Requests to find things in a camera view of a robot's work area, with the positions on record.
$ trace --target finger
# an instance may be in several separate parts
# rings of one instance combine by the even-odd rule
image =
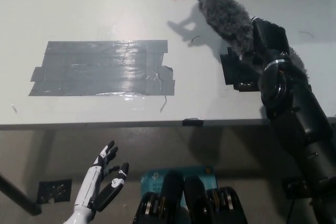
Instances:
[[[115,148],[109,150],[109,152],[107,153],[107,155],[110,155],[111,153],[112,153],[112,154],[117,153],[118,149],[119,149],[119,148],[116,146]]]
[[[107,155],[107,158],[106,158],[107,159],[107,163],[109,163],[112,159],[114,159],[115,156],[116,156],[115,153],[110,153],[109,155]]]
[[[107,154],[110,152],[110,148],[114,145],[114,141],[111,141],[108,145],[104,147],[104,149],[100,152],[100,156],[106,157]]]
[[[107,145],[107,148],[110,149],[114,146],[114,141],[111,141],[108,145]]]

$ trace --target floor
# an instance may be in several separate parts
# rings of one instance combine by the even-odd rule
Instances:
[[[0,223],[63,223],[88,167],[110,140],[119,146],[113,164],[129,162],[130,176],[92,223],[131,223],[140,201],[139,178],[148,169],[197,164],[214,165],[219,186],[236,189],[250,224],[286,223],[291,201],[280,180],[298,171],[267,126],[0,132],[0,172],[31,199],[39,181],[73,180],[71,201],[43,205],[37,217],[0,193]],[[316,223],[309,201],[297,201],[290,223]]]

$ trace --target gray fur windscreen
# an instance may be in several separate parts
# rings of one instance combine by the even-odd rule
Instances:
[[[253,53],[253,25],[244,6],[235,0],[202,0],[206,22],[239,55]]]

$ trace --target robotic finger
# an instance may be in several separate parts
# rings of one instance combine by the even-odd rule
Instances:
[[[125,184],[128,169],[129,163],[124,163],[121,166],[116,178],[114,178],[95,198],[93,202],[94,210],[98,212],[103,211],[105,207],[118,195]]]

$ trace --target gray duct tape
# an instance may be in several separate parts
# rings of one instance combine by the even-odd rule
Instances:
[[[174,95],[175,80],[35,82],[30,96]]]
[[[165,52],[166,40],[52,41],[30,95],[174,95],[173,70],[162,66]]]
[[[167,40],[50,41],[46,54],[147,54],[168,52]]]

